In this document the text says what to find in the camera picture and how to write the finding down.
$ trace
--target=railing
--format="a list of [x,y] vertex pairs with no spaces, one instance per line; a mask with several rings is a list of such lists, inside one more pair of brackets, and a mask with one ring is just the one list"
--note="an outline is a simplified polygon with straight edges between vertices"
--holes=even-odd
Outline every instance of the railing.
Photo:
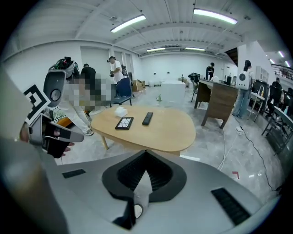
[[292,68],[288,68],[288,67],[284,67],[282,65],[276,65],[276,64],[272,64],[271,67],[273,68],[276,75],[293,80],[293,69]]

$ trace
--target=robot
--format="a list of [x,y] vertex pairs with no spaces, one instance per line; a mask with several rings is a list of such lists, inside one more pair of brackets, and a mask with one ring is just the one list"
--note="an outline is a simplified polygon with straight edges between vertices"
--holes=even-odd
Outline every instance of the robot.
[[[51,106],[61,98],[65,79],[65,71],[48,72],[44,92]],[[261,207],[216,168],[150,150],[57,166],[42,147],[43,121],[56,127],[40,115],[32,144],[0,138],[0,177],[25,215],[48,233],[248,233],[278,201]],[[83,140],[61,129],[49,145]],[[142,181],[146,172],[149,181]],[[137,196],[139,187],[148,189]]]

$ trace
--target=wooden desk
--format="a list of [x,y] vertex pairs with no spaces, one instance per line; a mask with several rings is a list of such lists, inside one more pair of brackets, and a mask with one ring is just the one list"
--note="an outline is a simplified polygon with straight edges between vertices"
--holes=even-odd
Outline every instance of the wooden desk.
[[[186,113],[172,108],[147,106],[122,106],[127,109],[125,117],[134,117],[129,130],[116,130],[120,117],[115,116],[117,107],[106,109],[92,121],[92,129],[102,136],[132,149],[152,149],[180,155],[195,140],[195,127]],[[143,126],[148,112],[153,112],[149,126]]]
[[201,125],[205,125],[208,117],[222,119],[224,122],[220,128],[223,129],[233,109],[237,93],[238,90],[233,86],[200,80],[194,108],[197,108],[199,102],[209,103]]

